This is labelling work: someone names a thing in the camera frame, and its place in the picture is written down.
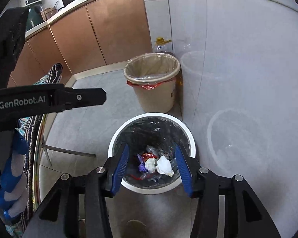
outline plastic bag liner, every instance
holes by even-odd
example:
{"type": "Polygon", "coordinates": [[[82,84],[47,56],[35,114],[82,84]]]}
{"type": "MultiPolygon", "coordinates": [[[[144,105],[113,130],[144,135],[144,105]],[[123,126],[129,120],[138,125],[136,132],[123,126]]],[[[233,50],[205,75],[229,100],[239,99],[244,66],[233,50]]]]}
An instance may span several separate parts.
{"type": "Polygon", "coordinates": [[[122,142],[129,145],[129,161],[123,179],[129,184],[142,189],[156,189],[171,184],[180,177],[178,166],[175,163],[175,146],[182,143],[185,151],[190,155],[190,146],[186,134],[183,130],[171,121],[159,117],[148,117],[140,119],[126,127],[114,146],[113,155],[115,155],[122,142]],[[167,153],[172,164],[174,175],[172,177],[167,175],[160,175],[157,172],[156,179],[140,179],[143,174],[139,171],[139,160],[137,154],[146,151],[146,146],[153,146],[158,150],[158,153],[167,153]]]}
{"type": "MultiPolygon", "coordinates": [[[[176,77],[173,77],[165,82],[169,82],[169,81],[176,81],[176,77]]],[[[146,89],[146,90],[151,90],[151,89],[154,89],[155,87],[158,87],[160,86],[162,83],[165,83],[165,82],[160,82],[160,83],[154,83],[154,84],[143,84],[143,85],[139,85],[139,84],[134,84],[134,83],[131,83],[130,81],[127,81],[127,85],[131,86],[131,87],[134,87],[134,86],[140,86],[142,87],[143,89],[146,89]]]]}
{"type": "Polygon", "coordinates": [[[134,84],[165,82],[178,74],[180,62],[172,55],[151,53],[136,56],[128,61],[124,75],[134,84]]]}

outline kitchen cabinet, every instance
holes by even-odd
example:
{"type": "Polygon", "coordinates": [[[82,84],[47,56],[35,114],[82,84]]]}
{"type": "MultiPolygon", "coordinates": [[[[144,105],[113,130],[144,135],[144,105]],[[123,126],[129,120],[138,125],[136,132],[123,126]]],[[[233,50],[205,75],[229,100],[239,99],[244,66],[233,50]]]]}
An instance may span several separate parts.
{"type": "Polygon", "coordinates": [[[17,86],[32,85],[45,75],[40,63],[35,58],[32,50],[26,42],[19,56],[14,71],[11,72],[17,86]]]}
{"type": "Polygon", "coordinates": [[[16,87],[16,84],[11,76],[9,77],[8,87],[16,87]]]}
{"type": "Polygon", "coordinates": [[[45,74],[56,63],[61,63],[63,66],[61,83],[66,84],[72,73],[67,66],[49,28],[39,32],[37,35],[29,39],[29,45],[35,58],[40,63],[45,74]]]}
{"type": "Polygon", "coordinates": [[[87,9],[107,64],[152,52],[144,0],[97,0],[87,9]]]}
{"type": "Polygon", "coordinates": [[[61,18],[50,28],[73,74],[106,65],[86,6],[61,18]]]}

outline transparent trash can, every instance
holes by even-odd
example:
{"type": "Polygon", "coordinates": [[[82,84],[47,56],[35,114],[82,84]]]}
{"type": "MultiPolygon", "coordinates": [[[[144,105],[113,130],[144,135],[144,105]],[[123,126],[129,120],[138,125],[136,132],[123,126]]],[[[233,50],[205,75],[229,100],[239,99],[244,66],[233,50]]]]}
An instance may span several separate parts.
{"type": "Polygon", "coordinates": [[[174,105],[175,76],[179,71],[180,62],[174,56],[151,53],[132,58],[124,75],[146,113],[166,113],[174,105]]]}

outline tile floor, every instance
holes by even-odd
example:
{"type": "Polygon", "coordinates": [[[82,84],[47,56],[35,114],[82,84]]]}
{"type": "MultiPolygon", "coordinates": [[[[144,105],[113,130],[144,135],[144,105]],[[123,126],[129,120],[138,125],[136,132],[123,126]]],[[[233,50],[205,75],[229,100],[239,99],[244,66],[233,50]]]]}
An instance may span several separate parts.
{"type": "MultiPolygon", "coordinates": [[[[41,199],[62,173],[80,176],[102,166],[115,131],[128,119],[144,113],[133,89],[126,85],[122,70],[86,77],[76,81],[73,86],[93,87],[106,91],[105,104],[59,113],[46,143],[96,154],[96,158],[48,151],[52,162],[50,167],[43,153],[39,173],[41,199]]],[[[169,113],[181,119],[178,104],[169,113]]],[[[115,198],[106,201],[115,238],[120,237],[124,225],[131,219],[144,222],[149,237],[189,237],[197,205],[197,200],[189,199],[182,186],[159,195],[140,195],[122,186],[115,198]]],[[[80,217],[84,217],[83,197],[80,206],[80,217]]]]}

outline trash can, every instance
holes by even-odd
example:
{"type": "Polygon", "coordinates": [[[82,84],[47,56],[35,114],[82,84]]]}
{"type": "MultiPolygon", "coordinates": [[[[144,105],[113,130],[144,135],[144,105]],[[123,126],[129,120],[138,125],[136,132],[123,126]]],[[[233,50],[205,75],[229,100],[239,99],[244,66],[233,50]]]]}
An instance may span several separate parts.
{"type": "Polygon", "coordinates": [[[151,53],[132,58],[124,75],[146,113],[166,113],[174,104],[175,76],[179,71],[180,62],[174,56],[151,53]]]}
{"type": "Polygon", "coordinates": [[[179,119],[164,113],[145,113],[126,121],[114,134],[108,148],[108,157],[114,156],[121,143],[129,146],[129,160],[121,184],[127,189],[146,195],[167,192],[181,184],[175,160],[175,146],[182,144],[190,157],[195,157],[195,142],[188,127],[179,119]],[[140,170],[139,155],[158,153],[156,165],[162,156],[170,161],[173,174],[149,173],[140,170]]]}

